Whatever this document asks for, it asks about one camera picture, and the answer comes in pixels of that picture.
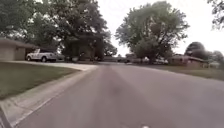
curb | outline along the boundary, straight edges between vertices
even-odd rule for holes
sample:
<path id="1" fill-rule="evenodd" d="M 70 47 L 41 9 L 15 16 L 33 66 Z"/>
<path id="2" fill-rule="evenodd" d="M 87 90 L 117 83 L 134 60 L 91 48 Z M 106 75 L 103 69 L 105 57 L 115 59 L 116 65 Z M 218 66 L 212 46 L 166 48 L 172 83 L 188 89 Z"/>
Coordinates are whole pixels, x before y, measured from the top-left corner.
<path id="1" fill-rule="evenodd" d="M 0 105 L 9 123 L 14 127 L 97 68 L 94 67 L 87 71 L 73 73 L 58 80 L 42 84 L 23 94 L 0 101 Z"/>

garage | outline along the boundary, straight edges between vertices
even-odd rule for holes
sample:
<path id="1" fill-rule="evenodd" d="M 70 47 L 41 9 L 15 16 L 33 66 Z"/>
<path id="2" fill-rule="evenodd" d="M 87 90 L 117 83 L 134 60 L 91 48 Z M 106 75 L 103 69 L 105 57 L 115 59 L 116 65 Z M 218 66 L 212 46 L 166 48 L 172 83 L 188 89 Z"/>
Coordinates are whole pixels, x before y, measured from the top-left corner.
<path id="1" fill-rule="evenodd" d="M 26 51 L 38 48 L 32 44 L 25 44 L 19 41 L 0 39 L 0 61 L 25 60 Z"/>

asphalt road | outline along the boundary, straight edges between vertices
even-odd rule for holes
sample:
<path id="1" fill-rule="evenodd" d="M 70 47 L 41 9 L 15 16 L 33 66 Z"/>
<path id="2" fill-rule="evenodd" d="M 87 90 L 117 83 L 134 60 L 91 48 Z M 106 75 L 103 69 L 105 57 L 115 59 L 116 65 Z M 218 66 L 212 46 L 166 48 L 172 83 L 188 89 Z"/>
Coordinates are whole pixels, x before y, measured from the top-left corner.
<path id="1" fill-rule="evenodd" d="M 223 128 L 224 82 L 101 66 L 17 127 Z"/>

car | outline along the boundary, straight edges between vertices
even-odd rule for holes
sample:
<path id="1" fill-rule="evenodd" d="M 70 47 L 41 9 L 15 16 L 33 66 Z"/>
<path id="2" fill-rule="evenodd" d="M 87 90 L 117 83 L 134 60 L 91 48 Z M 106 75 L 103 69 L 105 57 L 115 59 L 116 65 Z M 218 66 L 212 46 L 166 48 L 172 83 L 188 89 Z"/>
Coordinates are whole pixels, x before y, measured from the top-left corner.
<path id="1" fill-rule="evenodd" d="M 57 60 L 57 55 L 47 50 L 36 49 L 34 52 L 27 54 L 26 58 L 27 61 L 55 62 Z"/>

house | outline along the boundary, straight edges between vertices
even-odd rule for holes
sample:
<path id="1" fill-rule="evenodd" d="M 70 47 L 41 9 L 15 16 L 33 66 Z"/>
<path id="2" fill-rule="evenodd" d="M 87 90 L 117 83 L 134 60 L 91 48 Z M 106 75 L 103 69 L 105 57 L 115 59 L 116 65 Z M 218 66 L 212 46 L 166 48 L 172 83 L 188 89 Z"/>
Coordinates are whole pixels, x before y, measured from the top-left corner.
<path id="1" fill-rule="evenodd" d="M 169 59 L 169 64 L 175 66 L 186 66 L 194 68 L 208 67 L 207 61 L 186 55 L 174 55 Z"/>
<path id="2" fill-rule="evenodd" d="M 27 51 L 36 48 L 32 44 L 0 38 L 0 61 L 25 60 Z"/>
<path id="3" fill-rule="evenodd" d="M 219 68 L 221 64 L 217 61 L 212 61 L 209 63 L 209 68 Z"/>

